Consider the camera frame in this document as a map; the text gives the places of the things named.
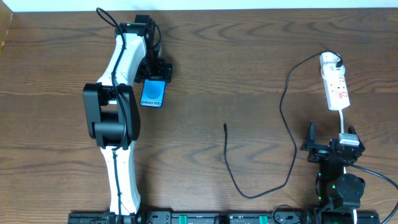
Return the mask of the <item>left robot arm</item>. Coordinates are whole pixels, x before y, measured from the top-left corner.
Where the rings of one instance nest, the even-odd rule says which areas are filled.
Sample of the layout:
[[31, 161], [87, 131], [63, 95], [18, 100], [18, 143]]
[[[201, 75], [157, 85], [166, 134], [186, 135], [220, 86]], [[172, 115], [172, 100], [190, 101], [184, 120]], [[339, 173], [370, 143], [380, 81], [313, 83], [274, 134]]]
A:
[[96, 12], [114, 27], [116, 46], [108, 67], [96, 83], [83, 89], [88, 133], [96, 141], [108, 171], [111, 202], [107, 223], [141, 221], [134, 146], [141, 130], [139, 106], [161, 108], [172, 64], [162, 58], [159, 26], [148, 15], [117, 23], [106, 11]]

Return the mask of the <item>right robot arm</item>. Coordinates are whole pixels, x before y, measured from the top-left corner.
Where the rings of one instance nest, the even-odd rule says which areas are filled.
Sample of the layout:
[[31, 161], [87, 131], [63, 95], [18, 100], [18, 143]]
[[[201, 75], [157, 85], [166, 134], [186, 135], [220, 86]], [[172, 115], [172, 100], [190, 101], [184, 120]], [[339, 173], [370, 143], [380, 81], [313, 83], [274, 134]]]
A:
[[315, 125], [310, 122], [300, 149], [309, 152], [307, 161], [319, 165], [315, 192], [317, 207], [304, 212], [304, 223], [356, 223], [355, 210], [361, 206], [366, 186], [364, 179], [346, 172], [365, 150], [353, 126], [329, 144], [315, 142]]

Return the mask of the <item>blue Galaxy smartphone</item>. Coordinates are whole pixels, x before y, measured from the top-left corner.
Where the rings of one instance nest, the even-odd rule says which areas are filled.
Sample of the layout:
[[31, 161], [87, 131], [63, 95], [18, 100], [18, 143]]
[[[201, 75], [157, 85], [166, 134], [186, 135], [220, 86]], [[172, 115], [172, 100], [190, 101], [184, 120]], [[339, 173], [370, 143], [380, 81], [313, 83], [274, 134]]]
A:
[[164, 101], [166, 82], [145, 80], [140, 105], [161, 108]]

